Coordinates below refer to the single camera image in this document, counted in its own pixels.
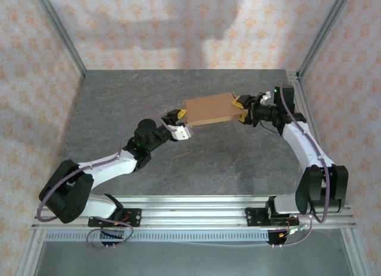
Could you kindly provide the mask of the small wired circuit board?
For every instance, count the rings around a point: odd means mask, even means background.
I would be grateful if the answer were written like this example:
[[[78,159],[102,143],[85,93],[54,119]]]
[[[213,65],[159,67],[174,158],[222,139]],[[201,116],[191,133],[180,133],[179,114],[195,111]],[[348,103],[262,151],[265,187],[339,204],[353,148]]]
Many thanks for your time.
[[[285,238],[285,237],[287,237],[289,235],[295,234],[296,232],[305,230],[306,227],[307,227],[307,225],[299,225],[299,226],[297,226],[295,228],[290,228],[287,232],[279,233],[278,236],[280,238]]]

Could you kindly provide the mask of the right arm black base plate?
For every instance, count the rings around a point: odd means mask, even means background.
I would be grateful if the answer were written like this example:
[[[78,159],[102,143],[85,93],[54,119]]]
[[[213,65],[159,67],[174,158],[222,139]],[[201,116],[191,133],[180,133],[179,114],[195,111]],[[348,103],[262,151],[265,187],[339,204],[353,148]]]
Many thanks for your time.
[[[298,226],[298,218],[292,218],[289,214],[278,214],[270,208],[246,208],[247,226],[249,227],[281,227]]]

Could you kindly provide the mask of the wide aluminium mounting rail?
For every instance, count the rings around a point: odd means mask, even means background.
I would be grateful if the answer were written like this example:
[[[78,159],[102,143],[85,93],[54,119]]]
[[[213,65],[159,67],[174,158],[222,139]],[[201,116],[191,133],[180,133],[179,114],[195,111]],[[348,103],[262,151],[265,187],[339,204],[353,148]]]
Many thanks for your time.
[[[59,219],[40,222],[35,218],[33,227],[46,228],[89,228],[89,217],[106,216],[111,212],[111,199],[103,196],[95,199],[91,195],[90,205],[78,218],[63,224]],[[245,209],[264,209],[269,196],[117,196],[117,201],[127,209],[141,209],[141,230],[243,230],[248,228]],[[329,213],[324,223],[315,223],[316,229],[356,227],[349,205],[340,212]]]

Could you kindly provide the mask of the aluminium frame leg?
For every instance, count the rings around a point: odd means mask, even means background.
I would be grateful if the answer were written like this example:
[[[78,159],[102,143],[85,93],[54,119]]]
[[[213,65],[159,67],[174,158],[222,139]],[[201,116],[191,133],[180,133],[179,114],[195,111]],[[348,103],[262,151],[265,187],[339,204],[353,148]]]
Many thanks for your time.
[[[373,276],[358,229],[342,228],[341,235],[353,276]]]
[[[32,229],[25,250],[22,254],[16,276],[34,276],[46,231],[44,229]]]

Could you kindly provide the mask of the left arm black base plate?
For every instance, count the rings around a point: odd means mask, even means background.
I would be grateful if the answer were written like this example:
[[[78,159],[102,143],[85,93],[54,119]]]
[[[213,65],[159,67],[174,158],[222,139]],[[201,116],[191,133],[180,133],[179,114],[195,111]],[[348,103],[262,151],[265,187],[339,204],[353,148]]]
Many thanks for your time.
[[[123,208],[117,209],[107,221],[101,220],[100,218],[90,217],[88,221],[89,227],[123,227],[120,222],[127,223],[132,227],[139,227],[142,218],[142,210],[139,208]]]

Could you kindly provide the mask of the aluminium side rail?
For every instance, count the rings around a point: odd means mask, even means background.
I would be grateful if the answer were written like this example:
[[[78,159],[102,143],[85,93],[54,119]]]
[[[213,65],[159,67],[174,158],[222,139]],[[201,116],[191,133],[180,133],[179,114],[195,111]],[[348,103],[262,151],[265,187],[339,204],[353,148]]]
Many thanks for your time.
[[[295,104],[296,104],[295,110],[302,113],[303,116],[306,118],[307,123],[309,125],[309,131],[315,140],[316,146],[319,148],[319,151],[320,151],[322,157],[325,158],[324,161],[325,161],[326,165],[329,167],[330,165],[329,165],[329,162],[327,160],[329,157],[327,156],[326,153],[324,153],[324,151],[320,145],[318,134],[316,131],[316,127],[315,127],[315,124],[313,121],[312,113],[309,109],[307,98],[306,98],[306,95],[305,95],[304,90],[302,88],[302,84],[298,79],[297,73],[295,71],[286,71],[286,75],[288,78],[288,83],[294,88],[294,91],[295,91],[295,96],[294,96],[295,97]]]

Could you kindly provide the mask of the brown cardboard box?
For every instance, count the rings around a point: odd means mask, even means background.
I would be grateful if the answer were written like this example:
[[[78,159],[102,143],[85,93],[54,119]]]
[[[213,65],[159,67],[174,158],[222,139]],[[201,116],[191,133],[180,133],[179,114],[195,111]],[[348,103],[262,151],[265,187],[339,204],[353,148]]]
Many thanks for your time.
[[[221,123],[240,119],[243,111],[233,104],[232,92],[184,100],[186,122],[190,126]]]

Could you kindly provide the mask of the slanted aluminium frame post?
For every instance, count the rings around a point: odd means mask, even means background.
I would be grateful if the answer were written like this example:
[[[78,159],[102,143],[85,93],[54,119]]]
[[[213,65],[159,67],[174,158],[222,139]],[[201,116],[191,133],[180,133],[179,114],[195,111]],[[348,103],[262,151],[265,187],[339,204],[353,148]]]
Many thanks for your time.
[[[88,69],[86,68],[82,58],[80,57],[68,31],[66,30],[63,22],[61,21],[55,7],[50,0],[37,0],[43,11],[45,12],[50,25],[55,30],[63,47],[68,52],[71,60],[74,62],[77,70],[79,71],[81,77],[84,79]]]
[[[318,31],[314,42],[312,43],[311,47],[309,48],[301,66],[300,69],[296,72],[296,76],[298,77],[298,80],[302,82],[302,80],[306,77],[307,71],[310,68],[311,64],[313,63],[315,57],[317,56],[320,48],[323,46],[324,41],[327,39],[328,35],[330,34],[331,29],[336,23],[336,20],[339,18],[341,12],[346,6],[346,3],[348,0],[335,0],[333,6],[331,7],[330,11],[328,12],[328,15],[323,22],[320,30]]]

